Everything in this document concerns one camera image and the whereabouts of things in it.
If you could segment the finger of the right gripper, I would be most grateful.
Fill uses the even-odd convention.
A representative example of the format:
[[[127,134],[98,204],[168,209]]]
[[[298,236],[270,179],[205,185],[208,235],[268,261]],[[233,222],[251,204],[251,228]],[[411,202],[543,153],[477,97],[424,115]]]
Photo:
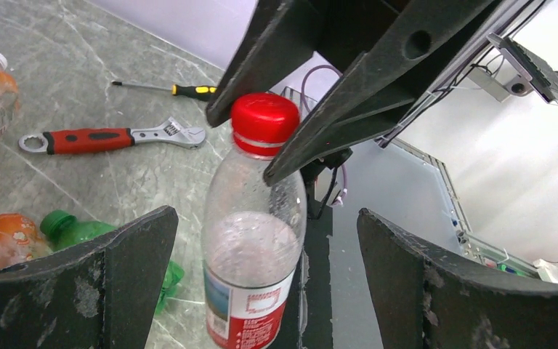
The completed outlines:
[[[396,126],[490,17],[498,1],[410,1],[343,72],[264,172],[274,185],[311,161]]]
[[[258,1],[240,46],[206,106],[206,120],[218,127],[233,103],[266,92],[307,62],[316,50],[327,1]]]

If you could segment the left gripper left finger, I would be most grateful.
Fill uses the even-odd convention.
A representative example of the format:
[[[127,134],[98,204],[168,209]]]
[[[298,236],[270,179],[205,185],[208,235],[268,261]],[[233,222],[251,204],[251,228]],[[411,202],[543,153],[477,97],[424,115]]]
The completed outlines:
[[[0,348],[143,348],[178,224],[161,206],[0,271]]]

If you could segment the green plastic bottle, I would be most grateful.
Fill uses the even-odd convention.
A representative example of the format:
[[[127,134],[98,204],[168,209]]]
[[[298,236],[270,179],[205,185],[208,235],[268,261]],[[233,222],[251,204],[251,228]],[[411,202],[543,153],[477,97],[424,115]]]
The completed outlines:
[[[76,216],[60,209],[47,214],[40,223],[40,230],[50,240],[54,251],[84,243],[115,229],[116,226],[105,222],[80,221]],[[177,293],[178,283],[184,275],[184,270],[173,260],[169,260],[155,307],[156,315],[166,307],[167,299]]]

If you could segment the red label cola bottle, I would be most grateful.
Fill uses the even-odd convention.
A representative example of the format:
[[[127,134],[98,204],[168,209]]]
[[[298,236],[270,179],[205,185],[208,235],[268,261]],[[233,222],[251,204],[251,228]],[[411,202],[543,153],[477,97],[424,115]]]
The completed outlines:
[[[263,174],[300,115],[259,92],[238,98],[230,121],[232,148],[212,178],[201,232],[206,328],[220,348],[267,348],[302,253],[307,194],[298,172],[274,185]]]

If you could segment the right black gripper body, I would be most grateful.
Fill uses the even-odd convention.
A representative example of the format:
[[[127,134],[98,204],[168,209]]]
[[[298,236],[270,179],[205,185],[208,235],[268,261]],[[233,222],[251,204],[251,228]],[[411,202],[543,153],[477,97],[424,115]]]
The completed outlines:
[[[404,0],[330,0],[316,51],[332,66],[345,71],[374,44],[404,10]]]

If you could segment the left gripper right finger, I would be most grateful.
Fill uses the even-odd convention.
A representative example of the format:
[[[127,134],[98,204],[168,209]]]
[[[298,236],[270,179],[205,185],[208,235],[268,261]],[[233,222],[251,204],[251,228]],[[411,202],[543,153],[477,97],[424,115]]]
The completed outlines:
[[[385,348],[558,348],[558,284],[472,262],[361,209]]]

